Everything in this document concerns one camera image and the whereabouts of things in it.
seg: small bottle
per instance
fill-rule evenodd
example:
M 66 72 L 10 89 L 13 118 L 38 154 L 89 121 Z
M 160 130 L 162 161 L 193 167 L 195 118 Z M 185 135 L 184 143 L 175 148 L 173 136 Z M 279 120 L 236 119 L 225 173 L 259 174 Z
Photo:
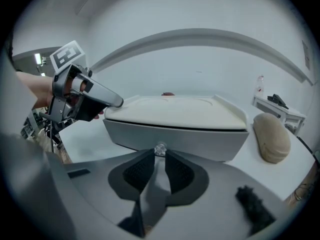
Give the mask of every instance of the small bottle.
M 263 97 L 264 90 L 265 90 L 264 76 L 260 75 L 256 81 L 255 95 L 258 97 Z

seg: beige pillow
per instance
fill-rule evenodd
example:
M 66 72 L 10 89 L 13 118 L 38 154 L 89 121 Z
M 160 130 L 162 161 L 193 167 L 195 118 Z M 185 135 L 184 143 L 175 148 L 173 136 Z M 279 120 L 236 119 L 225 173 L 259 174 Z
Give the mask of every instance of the beige pillow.
M 270 163 L 279 163 L 290 152 L 290 137 L 286 128 L 273 114 L 258 114 L 253 119 L 253 129 L 258 140 L 260 154 Z

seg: ceiling light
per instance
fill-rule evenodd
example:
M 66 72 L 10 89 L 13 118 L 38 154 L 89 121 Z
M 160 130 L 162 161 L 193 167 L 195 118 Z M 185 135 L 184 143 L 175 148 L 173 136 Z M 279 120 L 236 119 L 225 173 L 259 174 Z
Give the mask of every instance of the ceiling light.
M 36 54 L 34 55 L 34 57 L 35 57 L 36 63 L 37 63 L 38 65 L 41 64 L 40 53 L 36 53 Z

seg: grey panel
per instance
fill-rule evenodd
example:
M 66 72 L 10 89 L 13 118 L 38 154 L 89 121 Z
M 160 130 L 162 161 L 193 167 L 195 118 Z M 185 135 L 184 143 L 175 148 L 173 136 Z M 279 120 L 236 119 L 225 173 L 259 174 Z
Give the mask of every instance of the grey panel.
M 112 141 L 134 150 L 153 149 L 164 142 L 170 150 L 190 153 L 214 161 L 231 161 L 249 133 L 153 127 L 103 120 Z
M 112 168 L 135 158 L 144 150 L 63 166 L 54 154 L 46 155 L 34 143 L 4 135 L 1 135 L 1 140 L 0 166 L 4 182 L 32 222 L 51 237 L 138 239 L 111 222 L 117 221 L 117 217 L 130 215 L 133 206 L 115 195 L 106 179 Z M 202 166 L 209 175 L 209 186 L 191 205 L 164 210 L 162 206 L 157 216 L 163 216 L 146 239 L 245 239 L 251 223 L 235 198 L 237 188 L 244 185 L 254 189 L 276 219 L 285 215 L 286 205 L 239 169 L 192 154 L 176 153 Z M 88 169 L 90 173 L 71 180 L 67 172 L 78 169 Z M 154 186 L 165 191 L 157 203 L 161 205 L 168 194 L 168 179 L 163 168 L 157 169 L 156 174 Z M 148 202 L 143 193 L 142 200 Z M 148 207 L 145 208 L 143 212 L 146 215 Z

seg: white box lid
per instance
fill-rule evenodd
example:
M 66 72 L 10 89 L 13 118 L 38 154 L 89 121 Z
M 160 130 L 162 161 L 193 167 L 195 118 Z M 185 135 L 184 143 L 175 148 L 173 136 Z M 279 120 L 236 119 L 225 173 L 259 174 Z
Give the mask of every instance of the white box lid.
M 108 120 L 180 128 L 246 130 L 248 115 L 215 95 L 134 96 L 120 108 L 108 107 Z

